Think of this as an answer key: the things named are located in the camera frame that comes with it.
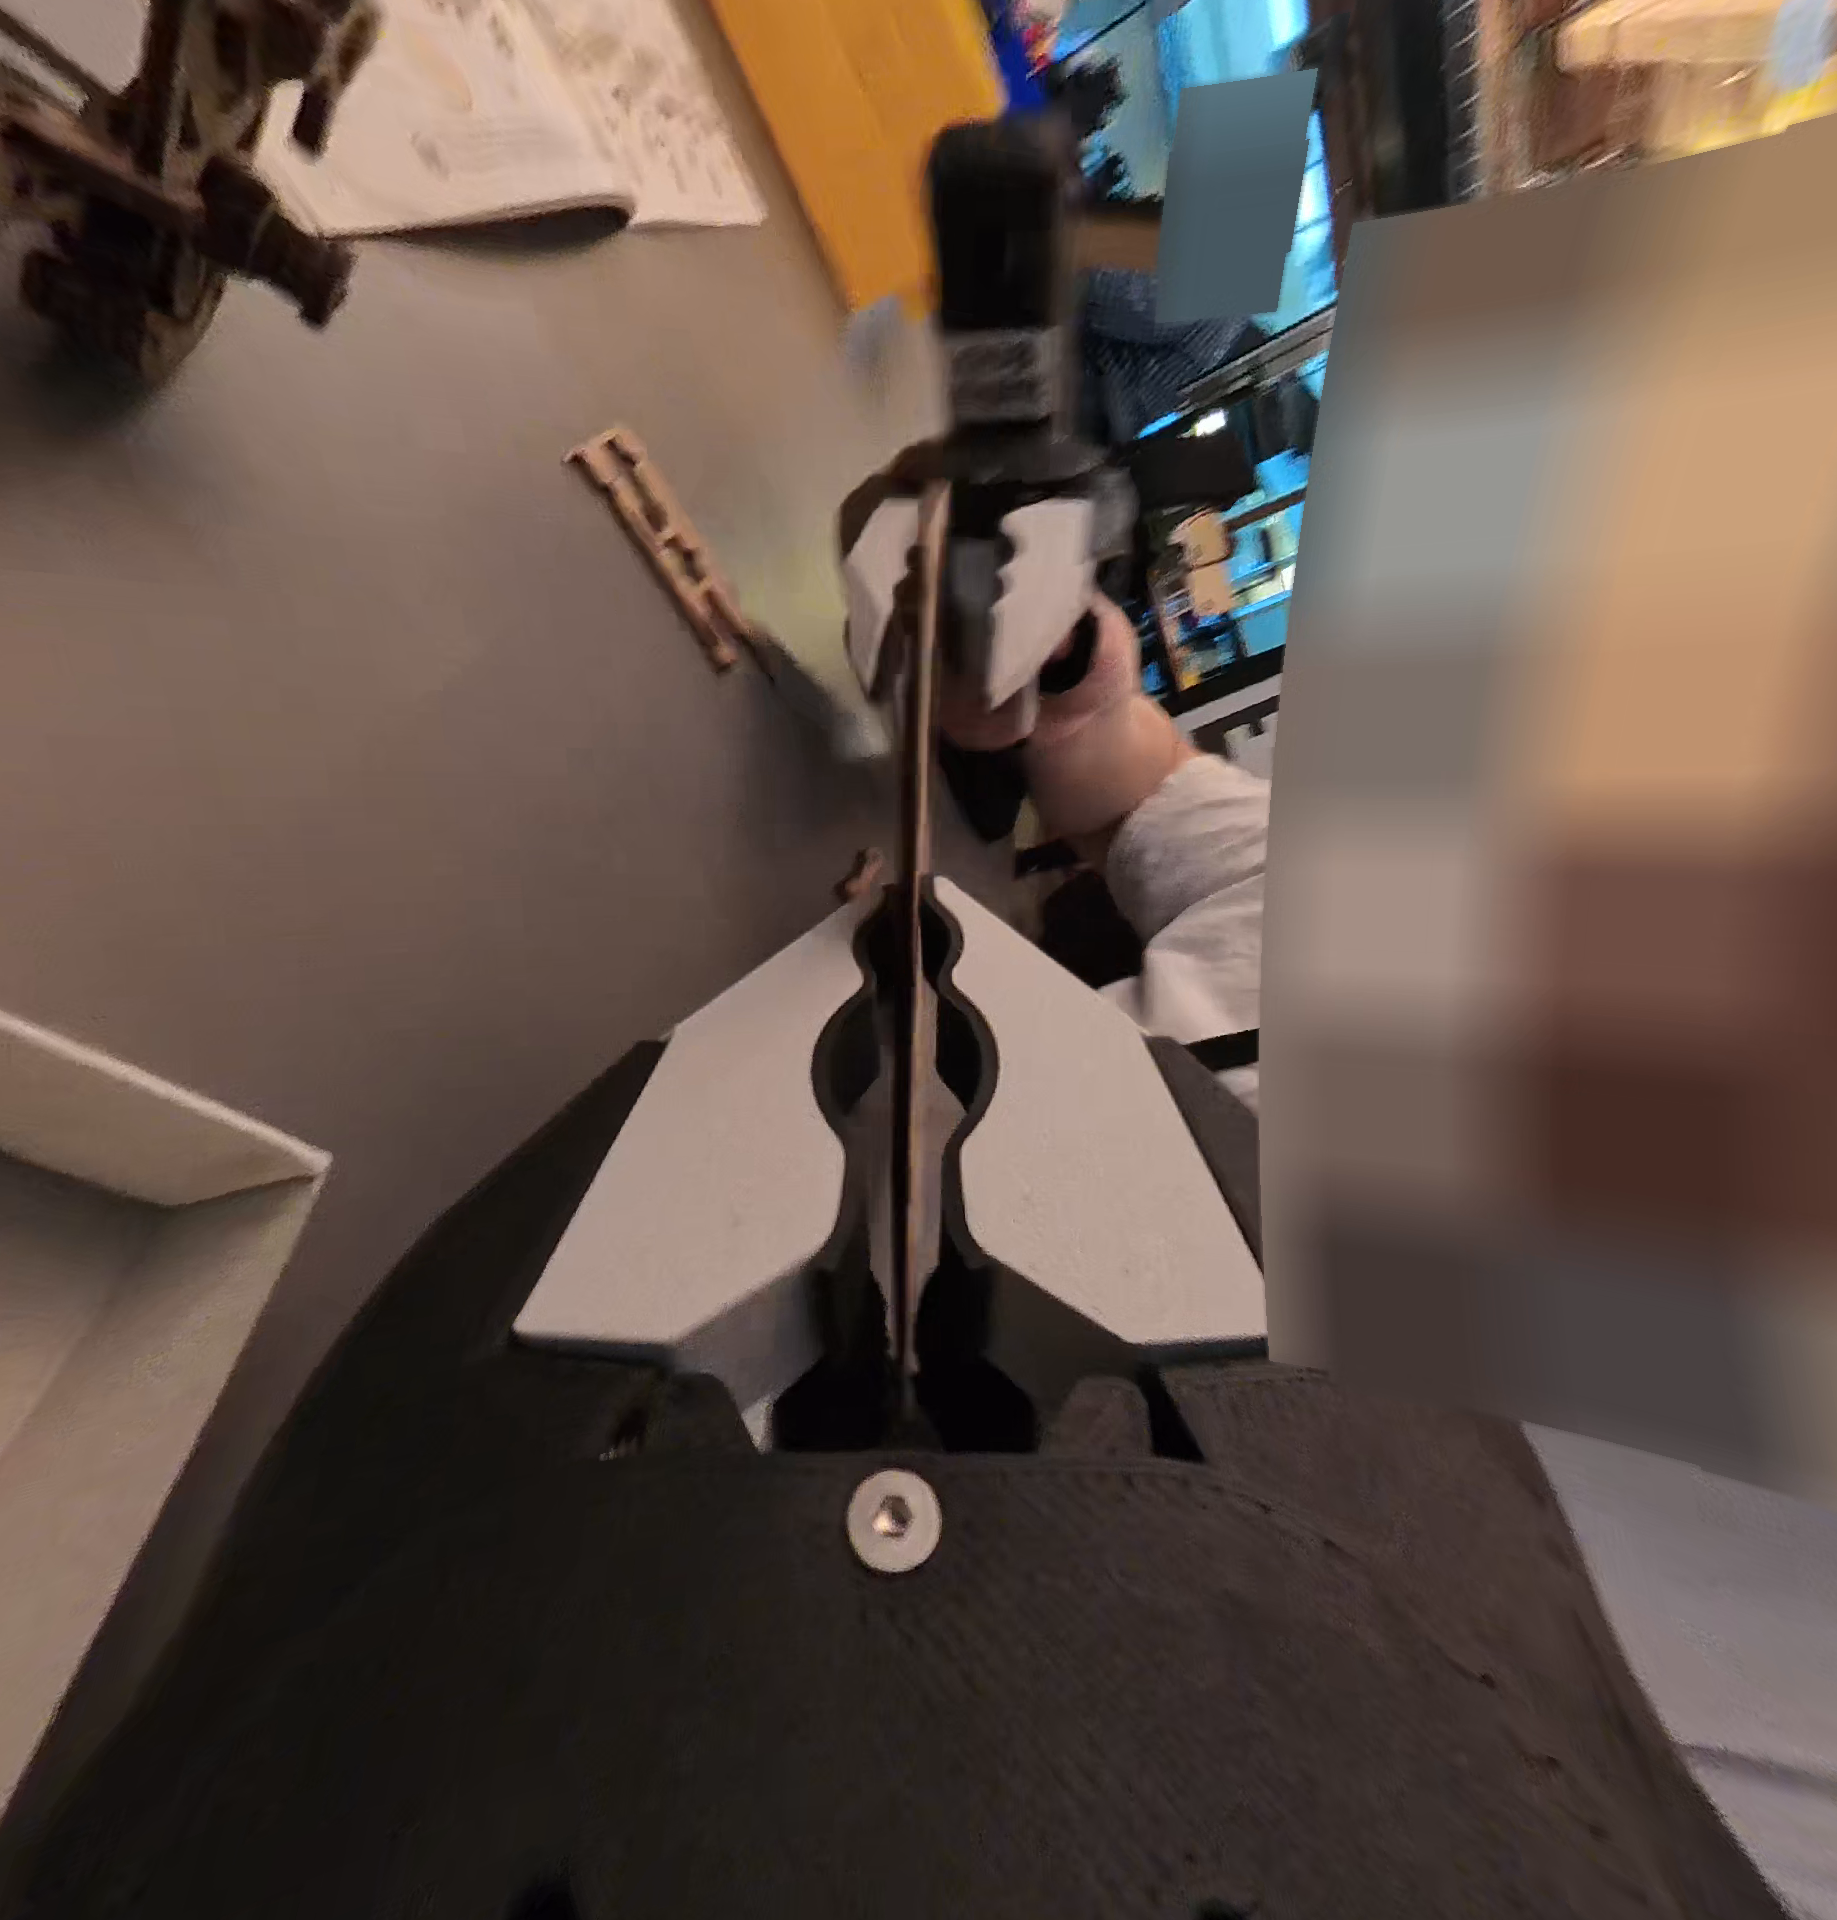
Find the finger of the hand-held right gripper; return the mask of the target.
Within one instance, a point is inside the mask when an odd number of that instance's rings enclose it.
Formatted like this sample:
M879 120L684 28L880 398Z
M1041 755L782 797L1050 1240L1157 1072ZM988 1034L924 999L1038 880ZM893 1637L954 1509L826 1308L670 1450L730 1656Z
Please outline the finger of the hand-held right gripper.
M886 708L913 652L923 574L923 494L880 494L841 534L841 648L860 695Z
M1065 645L1093 594L1091 500L1041 500L1000 520L1009 557L1000 565L1000 597L988 624L982 693L1013 701Z

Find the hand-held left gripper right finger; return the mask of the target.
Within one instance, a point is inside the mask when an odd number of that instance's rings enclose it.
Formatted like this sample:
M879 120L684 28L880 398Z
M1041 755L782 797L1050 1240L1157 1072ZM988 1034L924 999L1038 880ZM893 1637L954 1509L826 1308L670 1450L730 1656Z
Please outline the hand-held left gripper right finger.
M924 1416L1038 1445L1074 1389L1262 1361L1256 1135L1157 1041L958 885L930 886L942 1148Z

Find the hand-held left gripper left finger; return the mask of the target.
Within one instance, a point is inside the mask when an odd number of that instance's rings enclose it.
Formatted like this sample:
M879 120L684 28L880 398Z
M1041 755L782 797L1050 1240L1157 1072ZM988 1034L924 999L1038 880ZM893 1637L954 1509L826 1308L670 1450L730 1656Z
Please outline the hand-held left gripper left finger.
M754 1442L826 1353L813 1271L850 1229L876 1290L886 1017L836 908L679 1021L514 1322L526 1352L718 1381Z

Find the thin wooden parts sheet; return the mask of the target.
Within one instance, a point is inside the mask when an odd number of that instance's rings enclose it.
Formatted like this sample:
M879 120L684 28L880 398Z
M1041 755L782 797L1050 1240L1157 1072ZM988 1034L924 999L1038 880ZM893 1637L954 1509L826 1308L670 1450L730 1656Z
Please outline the thin wooden parts sheet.
M930 1159L923 1140L924 1057L930 1034L924 977L924 886L930 878L930 761L937 718L937 627L951 485L932 481L916 513L906 565L908 597L899 636L897 722L897 885L893 892L893 997L887 1027L887 1350L897 1384L897 1420L916 1413L916 1310L923 1292L923 1229Z

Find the person's right forearm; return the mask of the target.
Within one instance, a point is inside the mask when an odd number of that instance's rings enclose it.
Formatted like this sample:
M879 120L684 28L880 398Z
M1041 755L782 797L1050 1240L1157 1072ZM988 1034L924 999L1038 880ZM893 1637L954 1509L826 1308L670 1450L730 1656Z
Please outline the person's right forearm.
M1141 941L1111 995L1151 1036L1200 1044L1261 1027L1266 781L1189 755L1112 833L1104 882Z

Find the wooden parts strip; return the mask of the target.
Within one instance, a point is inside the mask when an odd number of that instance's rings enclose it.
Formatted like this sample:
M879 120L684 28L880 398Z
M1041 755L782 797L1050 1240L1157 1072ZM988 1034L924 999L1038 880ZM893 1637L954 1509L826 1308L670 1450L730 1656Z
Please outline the wooden parts strip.
M624 426L573 444L565 459L604 500L716 673L748 641L735 592L643 442Z

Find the assembled wooden model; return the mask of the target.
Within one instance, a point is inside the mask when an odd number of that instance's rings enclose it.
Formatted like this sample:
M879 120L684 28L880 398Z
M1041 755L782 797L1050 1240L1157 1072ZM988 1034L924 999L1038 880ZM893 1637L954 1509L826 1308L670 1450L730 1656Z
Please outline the assembled wooden model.
M30 231L19 294L83 351L140 383L191 354L236 279L322 330L353 253L297 228L259 178L271 98L319 158L377 47L363 2L152 2L120 88L0 6L0 244Z

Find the person's right hand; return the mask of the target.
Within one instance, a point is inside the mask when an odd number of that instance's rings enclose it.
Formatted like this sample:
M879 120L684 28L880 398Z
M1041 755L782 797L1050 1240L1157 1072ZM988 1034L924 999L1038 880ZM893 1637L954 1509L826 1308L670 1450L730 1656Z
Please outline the person's right hand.
M994 844L1025 807L1042 840L1099 863L1115 831L1194 756L1141 681L1141 645L1121 609L1096 592L1046 665L1031 715L991 708L975 673L943 666L938 766L966 828Z

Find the yellow board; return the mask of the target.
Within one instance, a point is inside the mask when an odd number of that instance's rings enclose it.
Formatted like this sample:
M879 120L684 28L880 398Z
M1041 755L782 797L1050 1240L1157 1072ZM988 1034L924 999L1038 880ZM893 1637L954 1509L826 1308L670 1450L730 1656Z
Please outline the yellow board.
M975 2L711 2L848 312L932 301L924 170L943 128L994 118Z

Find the blue lit screen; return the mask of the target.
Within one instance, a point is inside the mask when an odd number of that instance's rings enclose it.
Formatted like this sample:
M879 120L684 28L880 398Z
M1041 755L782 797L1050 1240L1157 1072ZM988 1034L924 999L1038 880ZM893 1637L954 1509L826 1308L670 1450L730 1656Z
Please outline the blue lit screen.
M1326 304L1196 379L1124 450L1144 690L1192 729L1268 708L1284 672L1334 314Z

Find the white instruction booklet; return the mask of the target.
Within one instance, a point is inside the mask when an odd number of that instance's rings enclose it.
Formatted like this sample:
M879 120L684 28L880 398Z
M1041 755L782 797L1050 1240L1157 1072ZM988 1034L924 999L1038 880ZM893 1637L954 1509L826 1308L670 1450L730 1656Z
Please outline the white instruction booklet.
M305 155L274 101L259 171L330 238L600 212L626 228L765 217L714 91L663 2L388 2Z

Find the wooden shelf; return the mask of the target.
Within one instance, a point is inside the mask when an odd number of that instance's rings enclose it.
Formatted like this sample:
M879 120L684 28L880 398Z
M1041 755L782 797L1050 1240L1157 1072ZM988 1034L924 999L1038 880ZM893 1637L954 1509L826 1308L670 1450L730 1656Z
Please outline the wooden shelf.
M1837 112L1837 2L1478 7L1482 193L1688 158Z

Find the white cardboard box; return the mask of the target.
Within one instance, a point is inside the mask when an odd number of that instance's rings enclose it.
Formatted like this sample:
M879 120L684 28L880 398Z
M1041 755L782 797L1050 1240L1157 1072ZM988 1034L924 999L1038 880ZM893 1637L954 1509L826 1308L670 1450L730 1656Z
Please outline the white cardboard box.
M0 1011L0 1829L191 1609L244 1477L218 1407L326 1168Z

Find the person's light clothing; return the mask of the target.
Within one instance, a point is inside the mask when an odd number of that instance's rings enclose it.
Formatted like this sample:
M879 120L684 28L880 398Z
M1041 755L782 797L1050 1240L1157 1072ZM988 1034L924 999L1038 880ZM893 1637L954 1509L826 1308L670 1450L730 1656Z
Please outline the person's light clothing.
M1527 1427L1677 1753L1793 1915L1837 1919L1837 1512Z

